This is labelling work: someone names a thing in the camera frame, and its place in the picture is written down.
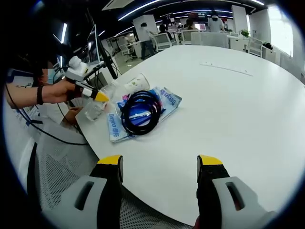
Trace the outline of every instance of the face mask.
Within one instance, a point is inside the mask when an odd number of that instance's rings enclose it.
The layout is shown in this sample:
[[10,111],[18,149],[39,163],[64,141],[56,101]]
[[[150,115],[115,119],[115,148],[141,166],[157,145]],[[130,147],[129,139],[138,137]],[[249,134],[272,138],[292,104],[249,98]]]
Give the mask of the face mask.
[[55,70],[52,69],[48,69],[48,84],[53,84],[53,82],[55,82],[57,79],[59,78],[59,75],[55,76]]

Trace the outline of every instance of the paper cup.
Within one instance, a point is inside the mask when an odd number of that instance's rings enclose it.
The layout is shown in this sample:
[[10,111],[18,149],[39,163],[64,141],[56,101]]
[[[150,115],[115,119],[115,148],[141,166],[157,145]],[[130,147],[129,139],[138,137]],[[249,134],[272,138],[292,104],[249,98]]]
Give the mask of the paper cup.
[[149,83],[143,74],[132,79],[130,82],[125,84],[124,87],[128,94],[150,89]]

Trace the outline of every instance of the white round table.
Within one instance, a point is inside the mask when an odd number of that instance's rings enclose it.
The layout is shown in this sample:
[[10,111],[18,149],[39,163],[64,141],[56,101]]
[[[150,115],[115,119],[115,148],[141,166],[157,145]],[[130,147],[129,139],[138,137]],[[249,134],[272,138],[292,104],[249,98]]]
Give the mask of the white round table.
[[194,225],[199,215],[196,158],[204,154],[220,159],[230,176],[257,193],[266,210],[285,206],[305,167],[300,81],[262,58],[209,46],[174,46],[117,81],[125,84],[140,73],[151,87],[165,86],[182,97],[176,112],[152,132],[112,143],[106,115],[94,123],[83,112],[77,116],[99,158],[123,155],[123,185],[129,191],[157,211]]

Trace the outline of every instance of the potted plant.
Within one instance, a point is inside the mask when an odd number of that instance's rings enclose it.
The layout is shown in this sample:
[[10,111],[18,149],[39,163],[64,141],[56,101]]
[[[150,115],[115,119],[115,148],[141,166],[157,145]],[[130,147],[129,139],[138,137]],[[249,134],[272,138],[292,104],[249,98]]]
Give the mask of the potted plant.
[[243,35],[246,38],[249,37],[249,31],[248,30],[240,30],[240,34]]

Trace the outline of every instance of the black wrist strap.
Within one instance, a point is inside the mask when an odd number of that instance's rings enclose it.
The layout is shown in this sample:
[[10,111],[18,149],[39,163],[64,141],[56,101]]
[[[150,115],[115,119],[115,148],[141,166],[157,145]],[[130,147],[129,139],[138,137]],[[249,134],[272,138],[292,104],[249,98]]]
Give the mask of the black wrist strap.
[[42,100],[42,88],[43,88],[43,85],[40,85],[40,86],[37,88],[37,104],[39,104],[39,105],[43,105],[43,100]]

